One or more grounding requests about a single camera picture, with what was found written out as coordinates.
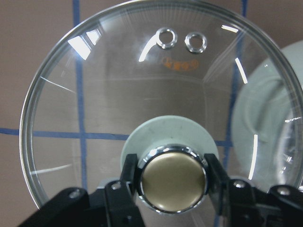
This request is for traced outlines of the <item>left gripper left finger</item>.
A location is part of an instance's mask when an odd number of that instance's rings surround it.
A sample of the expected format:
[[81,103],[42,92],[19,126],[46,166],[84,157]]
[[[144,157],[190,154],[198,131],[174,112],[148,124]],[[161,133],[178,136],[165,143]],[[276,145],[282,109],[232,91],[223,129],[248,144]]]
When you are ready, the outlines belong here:
[[22,227],[143,227],[135,204],[137,155],[126,156],[118,180],[92,194],[83,188],[66,188],[56,194],[20,226]]

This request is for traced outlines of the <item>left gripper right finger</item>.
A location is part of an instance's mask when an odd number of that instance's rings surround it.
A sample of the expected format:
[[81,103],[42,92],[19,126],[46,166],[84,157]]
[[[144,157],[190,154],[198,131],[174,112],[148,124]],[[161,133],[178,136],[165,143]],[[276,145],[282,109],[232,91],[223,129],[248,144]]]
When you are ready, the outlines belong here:
[[290,185],[263,192],[230,178],[214,154],[205,154],[207,192],[225,227],[301,227],[303,193]]

